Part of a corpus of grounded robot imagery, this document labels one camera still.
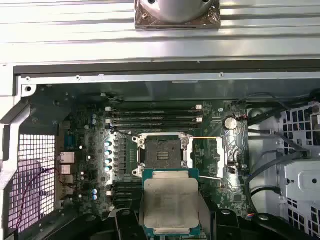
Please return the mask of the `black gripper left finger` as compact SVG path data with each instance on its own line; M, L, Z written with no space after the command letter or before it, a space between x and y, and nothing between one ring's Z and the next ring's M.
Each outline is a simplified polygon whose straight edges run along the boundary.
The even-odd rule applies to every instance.
M146 240L144 228L129 208L116 209L106 219L84 214L44 237L45 240Z

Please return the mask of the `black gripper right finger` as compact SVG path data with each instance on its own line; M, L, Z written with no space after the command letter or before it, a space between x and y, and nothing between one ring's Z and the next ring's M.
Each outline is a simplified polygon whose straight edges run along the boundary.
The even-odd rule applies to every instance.
M208 240L309 240L310 236L268 213L246 220L228 209L209 211L200 217Z

